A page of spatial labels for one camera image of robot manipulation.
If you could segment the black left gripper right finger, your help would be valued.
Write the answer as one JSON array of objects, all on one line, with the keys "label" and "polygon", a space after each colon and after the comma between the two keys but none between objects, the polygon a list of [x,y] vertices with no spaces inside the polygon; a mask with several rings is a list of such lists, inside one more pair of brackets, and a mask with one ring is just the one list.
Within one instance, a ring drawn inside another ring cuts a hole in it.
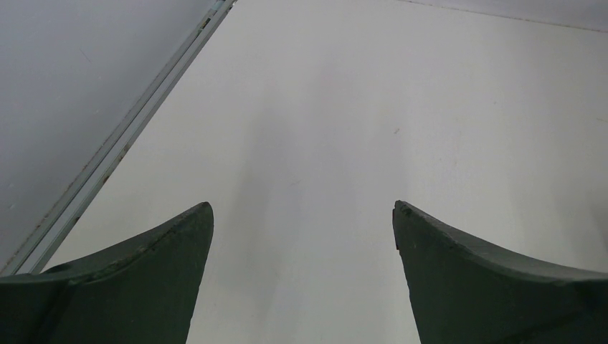
[{"label": "black left gripper right finger", "polygon": [[605,343],[607,275],[534,259],[404,201],[396,248],[422,343]]}]

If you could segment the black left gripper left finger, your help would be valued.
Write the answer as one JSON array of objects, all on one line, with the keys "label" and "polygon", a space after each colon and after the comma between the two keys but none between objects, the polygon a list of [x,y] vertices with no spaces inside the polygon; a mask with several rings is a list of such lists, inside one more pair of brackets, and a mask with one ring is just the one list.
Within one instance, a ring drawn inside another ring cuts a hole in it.
[{"label": "black left gripper left finger", "polygon": [[39,274],[1,279],[3,343],[185,343],[214,233],[203,202]]}]

